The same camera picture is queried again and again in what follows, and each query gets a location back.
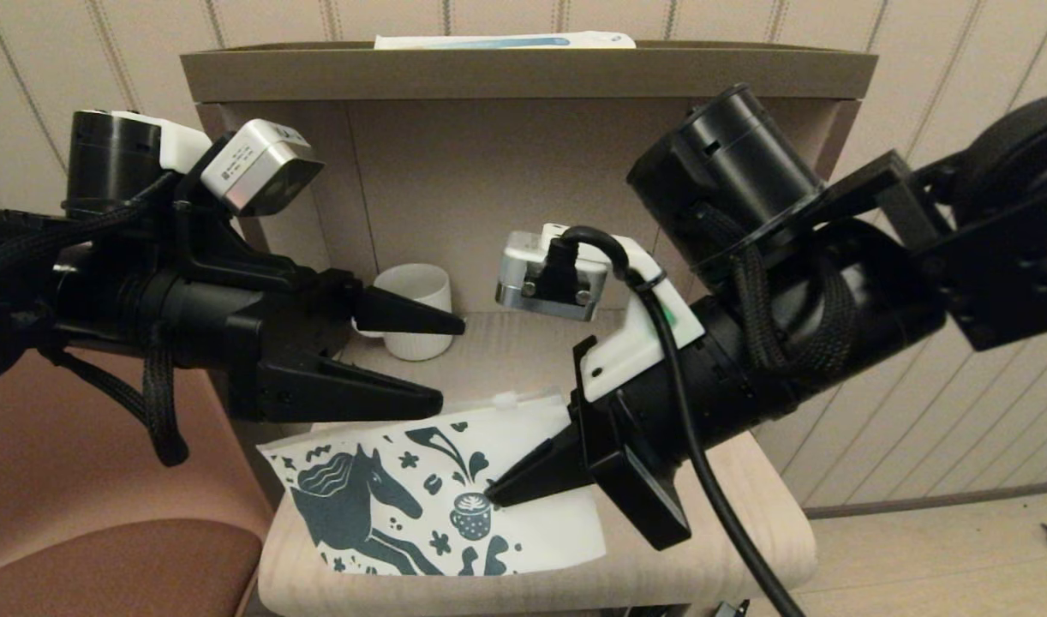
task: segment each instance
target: cushioned seat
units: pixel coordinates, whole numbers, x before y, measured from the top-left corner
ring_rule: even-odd
[[[150,521],[90,532],[0,568],[0,617],[237,613],[261,541],[209,521]]]

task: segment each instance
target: horse illustration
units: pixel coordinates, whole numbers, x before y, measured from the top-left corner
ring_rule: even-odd
[[[291,495],[315,547],[321,542],[338,550],[354,549],[389,563],[402,574],[417,574],[414,566],[425,574],[442,574],[416,544],[383,534],[371,524],[372,497],[401,509],[409,519],[422,515],[418,500],[383,469],[378,449],[370,457],[357,446],[355,455],[340,453],[300,471]]]

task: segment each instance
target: striped wallpaper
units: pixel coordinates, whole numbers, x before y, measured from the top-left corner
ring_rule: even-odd
[[[1047,94],[1047,0],[0,0],[0,207],[58,212],[73,110],[199,125],[183,51],[549,30],[879,54],[837,176],[934,160]],[[1045,483],[1047,335],[974,354],[951,325],[756,433],[807,507]]]

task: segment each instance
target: coffee cup illustration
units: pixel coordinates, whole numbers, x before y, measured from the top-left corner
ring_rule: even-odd
[[[464,492],[455,498],[451,524],[466,539],[482,539],[489,532],[493,504],[482,492]]]

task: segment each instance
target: white mug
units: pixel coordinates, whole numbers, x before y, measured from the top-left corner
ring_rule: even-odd
[[[403,263],[401,266],[394,266],[379,273],[372,286],[451,312],[451,279],[444,268],[430,263]],[[428,360],[445,352],[451,345],[449,333],[366,332],[359,329],[356,332],[372,338],[382,338],[386,344],[386,351],[402,360]]]

